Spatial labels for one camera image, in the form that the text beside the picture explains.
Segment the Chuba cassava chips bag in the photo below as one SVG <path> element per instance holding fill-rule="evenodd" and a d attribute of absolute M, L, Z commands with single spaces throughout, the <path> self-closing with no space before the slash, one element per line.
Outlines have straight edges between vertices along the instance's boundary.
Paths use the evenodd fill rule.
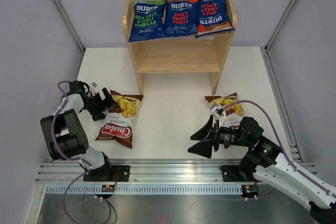
<path fill-rule="evenodd" d="M 137 114 L 143 95 L 120 94 L 114 90 L 111 90 L 110 94 L 120 107 L 108 110 L 96 140 L 115 140 L 119 144 L 132 149 Z"/>
<path fill-rule="evenodd" d="M 205 100 L 208 102 L 209 107 L 211 108 L 215 103 L 219 104 L 222 107 L 226 107 L 234 102 L 238 101 L 238 95 L 236 92 L 227 95 L 227 96 L 205 96 Z M 245 116 L 244 109 L 242 105 L 235 104 L 225 111 L 226 116 L 220 123 L 222 127 L 233 127 L 234 129 L 239 127 L 239 124 L 243 117 Z"/>

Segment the Burts sea salt vinegar bag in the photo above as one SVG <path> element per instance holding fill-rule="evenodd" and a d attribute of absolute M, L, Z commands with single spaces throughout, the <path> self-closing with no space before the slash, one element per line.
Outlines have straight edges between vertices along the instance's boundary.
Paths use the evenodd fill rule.
<path fill-rule="evenodd" d="M 141 42 L 166 37 L 163 26 L 165 1 L 136 1 L 129 42 Z"/>

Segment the small blue Burts chilli bag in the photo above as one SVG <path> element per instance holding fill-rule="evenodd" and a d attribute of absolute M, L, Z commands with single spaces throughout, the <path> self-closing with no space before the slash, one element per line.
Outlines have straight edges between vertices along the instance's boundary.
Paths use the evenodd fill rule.
<path fill-rule="evenodd" d="M 164 32 L 167 37 L 184 37 L 197 33 L 199 0 L 166 0 Z"/>

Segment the large blue Burts chilli bag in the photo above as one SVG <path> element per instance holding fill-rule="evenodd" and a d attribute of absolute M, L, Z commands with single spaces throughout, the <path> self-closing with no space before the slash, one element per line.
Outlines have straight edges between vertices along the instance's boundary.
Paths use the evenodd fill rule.
<path fill-rule="evenodd" d="M 195 38 L 235 30 L 227 15 L 226 0 L 200 0 L 196 25 Z"/>

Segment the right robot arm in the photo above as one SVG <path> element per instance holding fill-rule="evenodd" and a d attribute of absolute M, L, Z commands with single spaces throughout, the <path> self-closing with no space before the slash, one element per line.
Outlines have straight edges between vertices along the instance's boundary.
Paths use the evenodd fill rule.
<path fill-rule="evenodd" d="M 310 212 L 317 223 L 335 223 L 335 187 L 315 177 L 279 145 L 263 135 L 263 128 L 252 117 L 244 117 L 238 128 L 220 127 L 211 116 L 190 139 L 196 141 L 187 151 L 211 158 L 220 145 L 247 147 L 235 168 L 221 166 L 223 179 L 261 181 L 291 197 Z"/>

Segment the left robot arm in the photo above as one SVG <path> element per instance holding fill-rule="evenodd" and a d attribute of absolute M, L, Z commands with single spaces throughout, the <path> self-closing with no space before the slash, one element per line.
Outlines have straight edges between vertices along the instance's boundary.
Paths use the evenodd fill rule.
<path fill-rule="evenodd" d="M 57 84 L 62 93 L 60 106 L 52 115 L 40 120 L 50 157 L 77 162 L 84 170 L 86 182 L 117 181 L 117 169 L 104 152 L 89 145 L 78 115 L 88 111 L 93 121 L 99 121 L 105 118 L 109 109 L 118 109 L 119 105 L 106 88 L 97 91 L 94 83 L 78 80 L 66 83 L 68 91 L 61 87 L 61 82 Z"/>

